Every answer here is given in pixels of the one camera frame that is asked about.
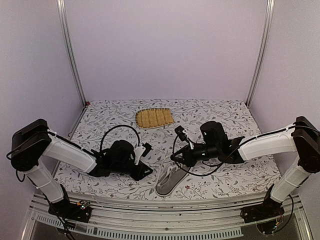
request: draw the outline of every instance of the shoe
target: shoe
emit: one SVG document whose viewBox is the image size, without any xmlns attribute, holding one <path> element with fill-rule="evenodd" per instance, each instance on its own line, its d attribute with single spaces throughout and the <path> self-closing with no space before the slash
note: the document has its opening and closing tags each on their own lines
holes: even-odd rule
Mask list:
<svg viewBox="0 0 320 240">
<path fill-rule="evenodd" d="M 167 165 L 163 172 L 163 175 L 159 178 L 158 183 L 155 186 L 155 192 L 161 196 L 168 196 L 176 186 L 185 178 L 187 172 L 191 167 L 183 166 L 185 171 L 180 169 L 177 165 Z"/>
</svg>

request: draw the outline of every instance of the floral patterned fabric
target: floral patterned fabric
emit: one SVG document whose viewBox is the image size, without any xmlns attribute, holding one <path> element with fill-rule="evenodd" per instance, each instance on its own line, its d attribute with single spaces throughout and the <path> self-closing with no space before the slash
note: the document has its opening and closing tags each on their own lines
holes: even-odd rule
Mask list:
<svg viewBox="0 0 320 240">
<path fill-rule="evenodd" d="M 169 108 L 175 123 L 141 129 L 135 123 L 136 113 L 147 108 Z M 108 100 L 92 101 L 72 138 L 76 144 L 98 150 L 103 134 L 116 125 L 130 125 L 137 129 L 142 143 L 149 143 L 152 150 L 141 160 L 153 169 L 153 173 L 140 181 L 125 174 L 112 173 L 109 177 L 93 177 L 78 171 L 74 166 L 60 163 L 55 179 L 69 192 L 108 198 L 138 200 L 201 200 L 226 198 L 264 192 L 280 178 L 277 165 L 271 156 L 263 156 L 242 164 L 224 164 L 212 175 L 197 177 L 187 175 L 166 196 L 155 192 L 157 173 L 174 164 L 172 154 L 176 137 L 174 129 L 181 125 L 194 141 L 202 142 L 200 126 L 207 121 L 220 122 L 229 139 L 260 134 L 257 124 L 243 101 L 236 100 Z M 115 140 L 124 139 L 133 145 L 137 137 L 129 128 L 116 128 L 105 138 L 103 147 L 110 147 Z M 186 145 L 176 143 L 175 150 Z M 219 163 L 217 159 L 206 162 Z M 213 168 L 198 162 L 191 171 L 205 174 Z"/>
</svg>

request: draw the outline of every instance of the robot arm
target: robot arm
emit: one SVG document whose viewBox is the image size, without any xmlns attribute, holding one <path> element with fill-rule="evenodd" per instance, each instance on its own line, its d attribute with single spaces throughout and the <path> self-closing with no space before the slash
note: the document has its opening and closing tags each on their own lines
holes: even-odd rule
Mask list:
<svg viewBox="0 0 320 240">
<path fill-rule="evenodd" d="M 241 216 L 246 223 L 283 214 L 282 202 L 288 195 L 311 174 L 320 172 L 320 135 L 305 117 L 300 116 L 284 131 L 254 139 L 239 148 L 244 160 L 284 152 L 297 152 L 298 156 L 282 178 L 269 188 L 262 204 L 242 209 Z"/>
<path fill-rule="evenodd" d="M 134 148 L 129 142 L 119 140 L 103 152 L 92 153 L 51 132 L 47 122 L 38 119 L 13 135 L 10 154 L 12 166 L 23 172 L 51 203 L 50 214 L 88 222 L 92 210 L 90 203 L 70 203 L 64 187 L 54 180 L 40 157 L 57 159 L 94 177 L 107 177 L 111 171 L 120 171 L 139 181 L 153 172 L 140 161 L 150 150 L 148 143 Z"/>
<path fill-rule="evenodd" d="M 227 164 L 239 164 L 266 155 L 298 153 L 284 176 L 269 188 L 263 203 L 242 209 L 241 216 L 246 223 L 283 214 L 282 202 L 286 197 L 312 173 L 320 172 L 319 131 L 303 116 L 298 117 L 294 124 L 256 137 L 229 140 L 222 125 L 214 121 L 204 123 L 200 130 L 205 143 L 184 146 L 171 155 L 172 160 L 192 167 L 197 161 L 211 158 Z M 175 131 L 182 141 L 188 139 L 181 126 Z"/>
</svg>

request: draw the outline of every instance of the metal pole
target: metal pole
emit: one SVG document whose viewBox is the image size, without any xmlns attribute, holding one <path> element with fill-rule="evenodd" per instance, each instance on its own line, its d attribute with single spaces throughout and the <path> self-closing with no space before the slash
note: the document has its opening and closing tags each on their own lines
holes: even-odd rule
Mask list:
<svg viewBox="0 0 320 240">
<path fill-rule="evenodd" d="M 62 33 L 63 33 L 63 37 L 64 37 L 64 43 L 65 43 L 65 47 L 66 47 L 66 50 L 68 53 L 74 83 L 76 86 L 76 90 L 79 94 L 81 103 L 82 103 L 83 107 L 85 107 L 87 100 L 85 97 L 84 89 L 83 89 L 81 81 L 80 81 L 80 76 L 79 76 L 79 72 L 78 72 L 78 68 L 77 68 L 77 64 L 76 64 L 76 59 L 75 59 L 75 55 L 74 55 L 74 51 L 73 51 L 73 47 L 72 47 L 72 43 L 71 43 L 65 1 L 64 0 L 57 0 L 57 5 L 58 5 L 58 12 L 59 12 L 59 18 L 60 18 L 60 23 L 61 23 L 61 29 L 62 29 Z"/>
<path fill-rule="evenodd" d="M 252 104 L 252 100 L 254 98 L 255 91 L 257 88 L 259 75 L 261 72 L 261 67 L 263 64 L 263 60 L 264 60 L 264 56 L 265 56 L 265 52 L 266 52 L 266 47 L 267 47 L 267 43 L 268 43 L 269 32 L 271 29 L 272 16 L 273 16 L 273 12 L 274 12 L 274 5 L 275 5 L 275 0 L 268 0 L 267 6 L 266 6 L 266 13 L 265 13 L 264 27 L 263 27 L 263 34 L 262 34 L 259 55 L 258 55 L 258 59 L 256 61 L 249 93 L 248 93 L 248 96 L 245 101 L 245 104 L 247 105 L 248 108 L 250 108 L 250 106 Z"/>
</svg>

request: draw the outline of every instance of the white wall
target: white wall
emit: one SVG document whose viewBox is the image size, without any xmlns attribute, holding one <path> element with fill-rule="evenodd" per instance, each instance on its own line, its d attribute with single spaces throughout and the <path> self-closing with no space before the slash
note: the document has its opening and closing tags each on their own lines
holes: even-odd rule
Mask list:
<svg viewBox="0 0 320 240">
<path fill-rule="evenodd" d="M 0 239 L 17 240 L 34 188 L 5 157 L 12 134 L 44 118 L 66 136 L 81 104 L 56 1 L 0 1 L 0 36 Z"/>
<path fill-rule="evenodd" d="M 89 100 L 244 100 L 266 0 L 67 0 Z"/>
<path fill-rule="evenodd" d="M 281 0 L 275 9 L 258 87 L 251 106 L 260 129 L 270 131 L 305 116 L 320 129 L 320 1 Z M 276 158 L 282 173 L 292 154 Z M 314 239 L 320 239 L 320 174 L 299 189 Z"/>
</svg>

